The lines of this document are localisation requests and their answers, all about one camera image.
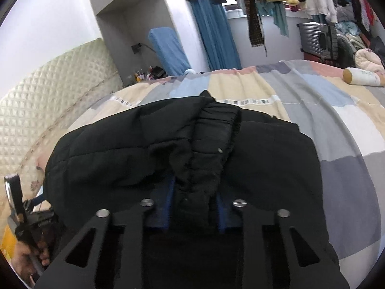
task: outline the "screw head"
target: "screw head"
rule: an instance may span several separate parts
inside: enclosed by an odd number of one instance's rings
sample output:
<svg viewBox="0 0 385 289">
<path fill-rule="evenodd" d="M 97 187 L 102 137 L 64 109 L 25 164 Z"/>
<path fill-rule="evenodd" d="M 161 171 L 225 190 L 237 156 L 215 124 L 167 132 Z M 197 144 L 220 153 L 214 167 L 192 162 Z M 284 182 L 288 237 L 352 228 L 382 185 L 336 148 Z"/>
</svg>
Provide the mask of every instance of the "screw head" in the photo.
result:
<svg viewBox="0 0 385 289">
<path fill-rule="evenodd" d="M 101 209 L 101 210 L 96 212 L 96 216 L 97 217 L 101 217 L 101 218 L 105 218 L 105 217 L 107 217 L 109 215 L 110 215 L 110 211 L 109 210 L 105 210 L 105 209 Z"/>
<path fill-rule="evenodd" d="M 154 205 L 154 201 L 151 199 L 143 199 L 141 201 L 141 206 L 149 207 L 149 206 L 153 206 L 153 205 Z"/>
<path fill-rule="evenodd" d="M 278 210 L 277 215 L 279 217 L 285 218 L 290 216 L 290 212 L 288 210 L 282 209 L 282 210 Z"/>
<path fill-rule="evenodd" d="M 232 203 L 233 206 L 235 206 L 236 208 L 242 208 L 244 206 L 246 206 L 247 202 L 245 200 L 234 200 L 234 202 Z"/>
</svg>

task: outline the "patchwork bedspread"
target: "patchwork bedspread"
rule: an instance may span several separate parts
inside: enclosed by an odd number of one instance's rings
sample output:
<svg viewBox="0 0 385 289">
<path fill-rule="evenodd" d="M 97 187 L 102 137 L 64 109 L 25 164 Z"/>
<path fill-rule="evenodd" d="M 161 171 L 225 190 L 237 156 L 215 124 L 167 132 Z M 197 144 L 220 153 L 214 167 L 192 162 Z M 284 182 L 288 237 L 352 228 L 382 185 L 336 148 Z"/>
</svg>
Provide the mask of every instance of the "patchwork bedspread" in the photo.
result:
<svg viewBox="0 0 385 289">
<path fill-rule="evenodd" d="M 341 78 L 339 68 L 296 60 L 142 82 L 88 110 L 73 128 L 203 90 L 220 102 L 297 123 L 316 145 L 330 242 L 354 289 L 385 246 L 385 88 Z"/>
</svg>

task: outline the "quilted headboard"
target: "quilted headboard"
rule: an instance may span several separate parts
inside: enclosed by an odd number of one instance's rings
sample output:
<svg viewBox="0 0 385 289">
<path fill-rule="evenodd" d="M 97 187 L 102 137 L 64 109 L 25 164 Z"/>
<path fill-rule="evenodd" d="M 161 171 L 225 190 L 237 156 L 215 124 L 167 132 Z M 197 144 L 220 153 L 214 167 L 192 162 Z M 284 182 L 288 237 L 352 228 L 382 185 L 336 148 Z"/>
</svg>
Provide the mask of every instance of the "quilted headboard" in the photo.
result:
<svg viewBox="0 0 385 289">
<path fill-rule="evenodd" d="M 92 104 L 123 84 L 102 39 L 83 44 L 46 63 L 0 101 L 0 182 L 18 173 L 24 198 L 39 190 L 44 174 L 35 160 Z M 0 183 L 0 236 L 9 215 Z"/>
</svg>

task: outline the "hand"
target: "hand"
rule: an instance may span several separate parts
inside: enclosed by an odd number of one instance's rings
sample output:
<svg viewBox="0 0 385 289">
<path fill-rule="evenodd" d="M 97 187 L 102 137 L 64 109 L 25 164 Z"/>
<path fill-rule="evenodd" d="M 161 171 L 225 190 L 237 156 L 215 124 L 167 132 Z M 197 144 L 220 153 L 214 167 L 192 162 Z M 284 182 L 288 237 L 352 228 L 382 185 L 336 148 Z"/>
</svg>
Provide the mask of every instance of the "hand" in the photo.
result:
<svg viewBox="0 0 385 289">
<path fill-rule="evenodd" d="M 13 257 L 11 259 L 11 265 L 15 269 L 15 272 L 30 286 L 32 284 L 30 276 L 35 273 L 36 270 L 33 267 L 29 255 L 39 256 L 43 266 L 48 266 L 50 264 L 47 244 L 41 240 L 37 243 L 37 246 L 39 249 L 34 249 L 25 243 L 18 241 L 15 245 Z"/>
</svg>

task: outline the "silver suitcase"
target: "silver suitcase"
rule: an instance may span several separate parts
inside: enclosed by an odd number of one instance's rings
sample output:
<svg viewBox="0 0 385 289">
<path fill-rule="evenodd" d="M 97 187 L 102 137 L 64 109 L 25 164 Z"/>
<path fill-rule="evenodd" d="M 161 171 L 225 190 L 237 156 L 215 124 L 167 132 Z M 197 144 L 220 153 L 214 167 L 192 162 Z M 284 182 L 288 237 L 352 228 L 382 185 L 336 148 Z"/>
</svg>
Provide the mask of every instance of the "silver suitcase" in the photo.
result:
<svg viewBox="0 0 385 289">
<path fill-rule="evenodd" d="M 318 23 L 297 24 L 300 29 L 301 51 L 321 59 L 338 59 L 337 29 Z"/>
</svg>

